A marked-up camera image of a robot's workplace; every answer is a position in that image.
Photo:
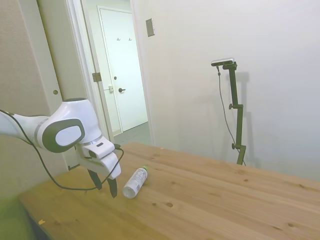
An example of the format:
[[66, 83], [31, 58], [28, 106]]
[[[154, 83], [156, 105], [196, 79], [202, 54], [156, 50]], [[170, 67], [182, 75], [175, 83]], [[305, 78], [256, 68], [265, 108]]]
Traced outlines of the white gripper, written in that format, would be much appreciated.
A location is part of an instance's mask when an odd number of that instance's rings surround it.
[[108, 177], [109, 191], [111, 196], [115, 198], [118, 195], [116, 178], [121, 174], [118, 157], [114, 153], [115, 145], [104, 136], [100, 136], [91, 142], [76, 144], [75, 148], [80, 157], [79, 164], [88, 169], [95, 188], [98, 190], [102, 188], [98, 174]]

